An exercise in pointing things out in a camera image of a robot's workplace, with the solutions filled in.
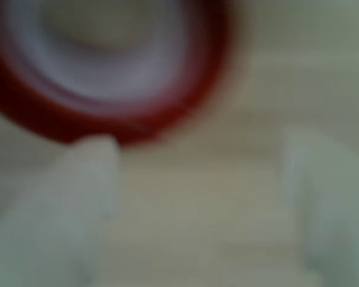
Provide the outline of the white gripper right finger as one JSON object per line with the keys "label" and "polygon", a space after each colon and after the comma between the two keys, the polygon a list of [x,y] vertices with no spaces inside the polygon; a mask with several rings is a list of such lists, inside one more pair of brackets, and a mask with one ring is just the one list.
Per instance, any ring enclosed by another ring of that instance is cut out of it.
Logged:
{"label": "white gripper right finger", "polygon": [[289,130],[281,191],[304,265],[323,286],[359,286],[359,153],[316,130]]}

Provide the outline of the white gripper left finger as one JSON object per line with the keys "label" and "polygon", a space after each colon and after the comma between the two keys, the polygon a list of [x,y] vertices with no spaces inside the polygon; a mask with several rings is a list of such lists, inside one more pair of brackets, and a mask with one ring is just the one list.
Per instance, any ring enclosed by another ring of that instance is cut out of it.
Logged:
{"label": "white gripper left finger", "polygon": [[95,286],[114,217],[119,147],[82,139],[0,209],[0,286]]}

